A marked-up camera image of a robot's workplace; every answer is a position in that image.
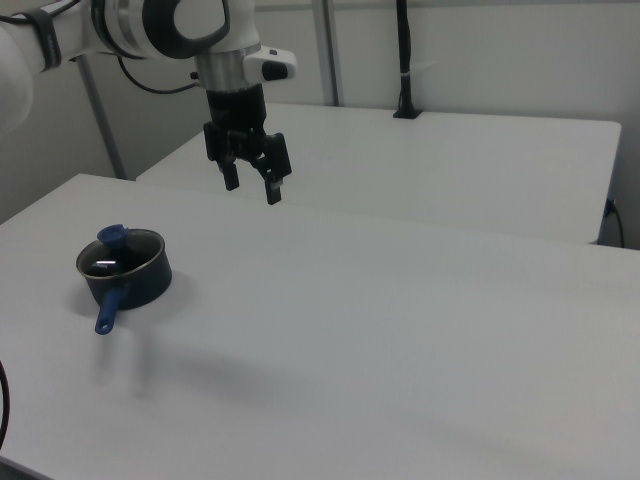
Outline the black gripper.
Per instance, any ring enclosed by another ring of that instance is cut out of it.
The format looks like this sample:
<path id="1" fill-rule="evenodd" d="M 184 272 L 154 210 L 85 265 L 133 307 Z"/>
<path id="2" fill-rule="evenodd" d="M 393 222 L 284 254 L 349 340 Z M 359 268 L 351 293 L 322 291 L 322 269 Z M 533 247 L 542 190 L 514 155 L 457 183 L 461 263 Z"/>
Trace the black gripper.
<path id="1" fill-rule="evenodd" d="M 211 120 L 204 124 L 207 157 L 215 162 L 227 191 L 240 185 L 236 158 L 253 160 L 261 174 L 266 200 L 275 205 L 282 199 L 281 187 L 292 173 L 286 140 L 282 133 L 266 135 L 266 106 L 260 84 L 232 92 L 206 91 Z"/>

